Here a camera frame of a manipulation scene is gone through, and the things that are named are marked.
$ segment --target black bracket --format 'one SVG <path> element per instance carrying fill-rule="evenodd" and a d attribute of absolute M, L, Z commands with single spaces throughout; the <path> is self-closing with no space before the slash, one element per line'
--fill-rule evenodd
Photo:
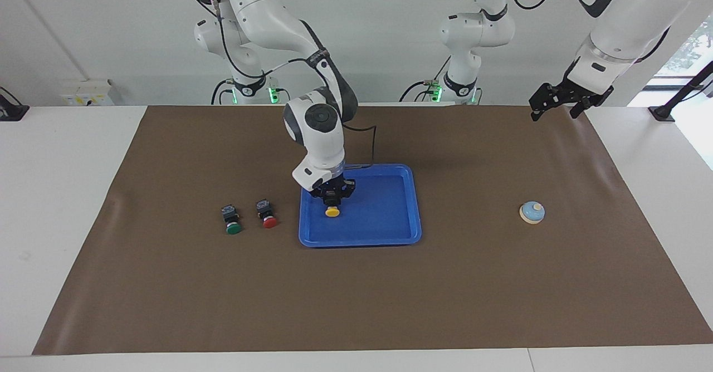
<path fill-rule="evenodd" d="M 20 121 L 30 106 L 13 105 L 0 95 L 0 121 Z"/>
<path fill-rule="evenodd" d="M 255 209 L 257 209 L 257 216 L 260 219 L 265 219 L 267 217 L 275 217 L 275 213 L 272 210 L 272 205 L 267 199 L 263 199 L 257 204 L 255 204 Z"/>
<path fill-rule="evenodd" d="M 666 115 L 667 111 L 662 109 L 661 106 L 650 106 L 649 111 L 658 121 L 668 121 L 668 123 L 675 123 L 676 121 L 676 119 L 671 116 L 670 111 L 668 112 L 668 115 Z"/>
<path fill-rule="evenodd" d="M 574 103 L 570 116 L 576 119 L 588 108 L 601 106 L 612 92 L 614 87 L 609 87 L 602 95 L 597 95 L 567 78 L 556 86 L 544 83 L 530 98 L 530 107 L 533 110 L 530 116 L 533 121 L 538 121 L 546 111 L 566 103 Z"/>
<path fill-rule="evenodd" d="M 233 81 L 233 85 L 237 88 L 238 91 L 240 91 L 240 94 L 242 96 L 255 96 L 258 91 L 260 91 L 260 88 L 265 87 L 265 82 L 267 82 L 267 78 L 263 75 L 262 78 L 257 80 L 256 82 L 253 82 L 252 84 L 249 85 L 243 85 L 237 81 Z"/>
<path fill-rule="evenodd" d="M 446 72 L 446 75 L 443 76 L 443 82 L 446 84 L 446 87 L 448 87 L 449 90 L 455 92 L 458 97 L 462 98 L 464 96 L 470 95 L 470 93 L 473 92 L 473 89 L 476 87 L 478 79 L 476 78 L 475 81 L 471 82 L 468 85 L 463 85 L 451 80 L 448 75 L 448 72 Z"/>
<path fill-rule="evenodd" d="M 321 48 L 320 50 L 317 50 L 314 52 L 310 57 L 306 59 L 306 63 L 310 65 L 311 68 L 316 69 L 316 66 L 321 62 L 322 60 L 326 59 L 329 57 L 329 50 L 326 50 L 324 48 Z"/>
<path fill-rule="evenodd" d="M 351 197 L 357 183 L 353 179 L 344 179 L 344 174 L 329 180 L 310 192 L 314 198 L 321 198 L 327 207 L 338 207 L 341 200 Z"/>

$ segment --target white robotic arm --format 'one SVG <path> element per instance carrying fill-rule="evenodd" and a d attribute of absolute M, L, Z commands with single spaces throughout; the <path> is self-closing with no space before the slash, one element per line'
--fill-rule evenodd
<path fill-rule="evenodd" d="M 441 100 L 472 101 L 481 69 L 481 58 L 473 50 L 506 45 L 515 35 L 507 0 L 473 1 L 481 7 L 480 12 L 451 15 L 441 25 L 441 42 L 451 51 L 450 65 L 439 81 Z"/>
<path fill-rule="evenodd" d="M 219 4 L 223 17 L 222 27 L 225 36 L 225 47 L 227 47 L 230 60 L 232 60 L 240 70 L 247 75 L 262 75 L 262 65 L 255 50 L 244 47 L 250 42 L 245 33 L 240 29 L 235 13 L 232 11 L 229 1 L 222 1 Z M 228 55 L 223 47 L 221 35 L 221 25 L 217 19 L 203 20 L 196 25 L 193 30 L 196 43 L 201 48 L 210 53 L 221 56 L 228 62 Z M 274 101 L 270 92 L 270 87 L 275 87 L 277 82 L 270 76 L 262 78 L 249 78 L 239 73 L 235 68 L 230 68 L 232 74 L 233 93 L 240 105 L 260 105 Z"/>
<path fill-rule="evenodd" d="M 580 0 L 597 18 L 563 82 L 543 84 L 530 98 L 532 118 L 565 103 L 577 118 L 591 106 L 601 106 L 613 92 L 616 78 L 639 62 L 657 38 L 663 40 L 667 28 L 692 0 Z"/>
<path fill-rule="evenodd" d="M 230 26 L 233 45 L 243 51 L 238 58 L 240 65 L 251 65 L 251 72 L 239 70 L 234 77 L 246 77 L 245 82 L 255 83 L 265 73 L 256 72 L 259 61 L 253 60 L 254 52 L 245 51 L 245 40 L 264 48 L 292 50 L 300 53 L 302 60 L 311 67 L 325 86 L 298 98 L 285 106 L 285 126 L 291 138 L 306 147 L 307 155 L 292 172 L 295 180 L 313 196 L 323 199 L 328 207 L 341 204 L 354 191 L 354 182 L 345 180 L 344 133 L 342 123 L 351 120 L 357 111 L 357 98 L 349 84 L 329 56 L 329 51 L 306 22 L 296 19 L 282 0 L 201 0 L 204 4 L 218 2 L 221 13 L 234 14 L 237 24 Z"/>

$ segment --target green indicator light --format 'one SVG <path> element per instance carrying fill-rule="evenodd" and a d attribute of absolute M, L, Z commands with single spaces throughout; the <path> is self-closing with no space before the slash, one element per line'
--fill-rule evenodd
<path fill-rule="evenodd" d="M 270 100 L 272 100 L 272 103 L 278 103 L 280 101 L 280 95 L 277 93 L 277 90 L 275 88 L 270 88 Z"/>
<path fill-rule="evenodd" d="M 471 103 L 479 105 L 481 103 L 481 98 L 483 97 L 483 90 L 481 88 L 476 88 L 473 92 L 473 97 L 471 98 Z"/>
<path fill-rule="evenodd" d="M 432 100 L 433 101 L 441 101 L 441 96 L 443 95 L 443 88 L 438 87 L 436 85 L 436 90 L 433 93 Z"/>

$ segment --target window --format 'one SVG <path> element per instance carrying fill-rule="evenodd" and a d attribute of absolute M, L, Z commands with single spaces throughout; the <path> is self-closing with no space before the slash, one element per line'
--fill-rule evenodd
<path fill-rule="evenodd" d="M 671 59 L 654 75 L 650 87 L 682 87 L 713 60 L 713 14 L 696 29 Z"/>

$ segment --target brown mat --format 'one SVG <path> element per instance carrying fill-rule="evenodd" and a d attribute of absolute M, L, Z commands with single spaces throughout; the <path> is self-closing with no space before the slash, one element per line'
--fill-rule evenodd
<path fill-rule="evenodd" d="M 363 108 L 378 161 L 413 169 L 423 239 L 318 250 L 297 240 L 303 151 L 281 111 L 151 107 L 33 353 L 713 342 L 588 119 Z M 370 134 L 346 135 L 368 161 Z M 253 214 L 264 197 L 273 230 Z M 532 199 L 536 227 L 517 214 Z"/>

